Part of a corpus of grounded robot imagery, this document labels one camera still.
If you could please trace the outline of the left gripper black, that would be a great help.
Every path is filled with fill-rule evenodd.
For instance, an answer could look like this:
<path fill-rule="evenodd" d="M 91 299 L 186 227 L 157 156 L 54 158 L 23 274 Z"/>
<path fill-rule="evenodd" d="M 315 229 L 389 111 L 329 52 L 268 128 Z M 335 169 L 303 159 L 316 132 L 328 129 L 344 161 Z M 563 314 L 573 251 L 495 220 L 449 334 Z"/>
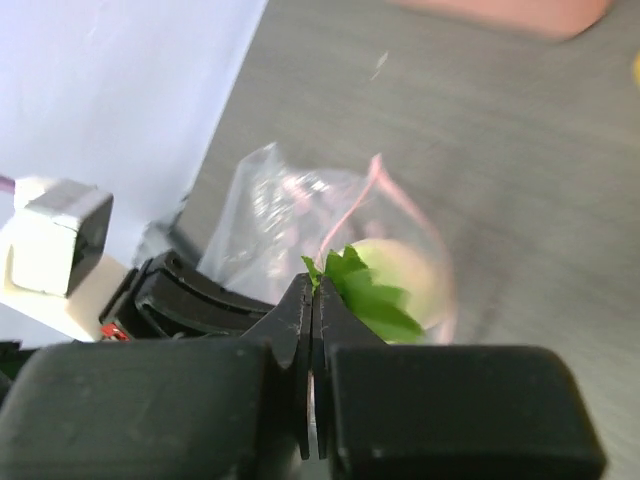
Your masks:
<path fill-rule="evenodd" d="M 99 315 L 105 340 L 239 336 L 273 306 L 231 292 L 173 251 L 130 270 Z"/>

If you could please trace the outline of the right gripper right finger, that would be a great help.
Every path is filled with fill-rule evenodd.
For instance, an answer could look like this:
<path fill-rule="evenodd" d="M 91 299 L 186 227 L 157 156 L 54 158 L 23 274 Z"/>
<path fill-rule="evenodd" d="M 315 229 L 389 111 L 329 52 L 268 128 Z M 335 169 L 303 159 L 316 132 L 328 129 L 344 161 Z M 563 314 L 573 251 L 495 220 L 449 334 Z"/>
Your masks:
<path fill-rule="evenodd" d="M 312 303 L 313 403 L 320 459 L 327 458 L 332 425 L 330 348 L 338 344 L 382 346 L 383 340 L 347 308 L 331 279 L 322 276 Z"/>

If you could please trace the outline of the clear zip top bag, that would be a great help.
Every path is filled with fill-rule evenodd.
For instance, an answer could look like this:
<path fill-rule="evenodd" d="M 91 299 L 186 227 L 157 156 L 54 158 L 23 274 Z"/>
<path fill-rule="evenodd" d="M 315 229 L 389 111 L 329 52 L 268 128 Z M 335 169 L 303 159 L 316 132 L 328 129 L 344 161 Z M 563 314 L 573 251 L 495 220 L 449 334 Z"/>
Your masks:
<path fill-rule="evenodd" d="M 426 215 L 375 156 L 366 174 L 288 165 L 271 143 L 241 160 L 198 270 L 223 287 L 277 303 L 304 258 L 322 268 L 351 245 L 385 285 L 408 293 L 423 341 L 453 340 L 452 265 Z"/>

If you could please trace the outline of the fake white radish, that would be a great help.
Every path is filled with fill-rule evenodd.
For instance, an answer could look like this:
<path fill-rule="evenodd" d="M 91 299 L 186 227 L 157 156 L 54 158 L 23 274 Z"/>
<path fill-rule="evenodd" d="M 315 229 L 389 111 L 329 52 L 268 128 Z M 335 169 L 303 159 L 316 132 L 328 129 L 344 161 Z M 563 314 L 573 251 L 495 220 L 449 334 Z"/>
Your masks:
<path fill-rule="evenodd" d="M 348 310 L 387 343 L 420 343 L 442 320 L 436 268 L 398 240 L 368 238 L 331 250 L 323 269 L 308 256 L 302 262 L 313 289 L 331 280 Z"/>

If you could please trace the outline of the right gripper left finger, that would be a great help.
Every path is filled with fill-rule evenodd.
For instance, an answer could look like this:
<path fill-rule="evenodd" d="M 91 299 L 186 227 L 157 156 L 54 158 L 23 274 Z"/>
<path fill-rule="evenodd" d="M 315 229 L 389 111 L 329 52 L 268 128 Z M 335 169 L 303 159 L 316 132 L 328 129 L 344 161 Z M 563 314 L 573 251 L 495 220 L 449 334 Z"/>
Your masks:
<path fill-rule="evenodd" d="M 285 419 L 289 421 L 300 456 L 309 446 L 309 377 L 311 370 L 312 282 L 307 273 L 294 277 L 279 303 L 249 328 L 242 338 L 269 345 L 284 385 Z"/>

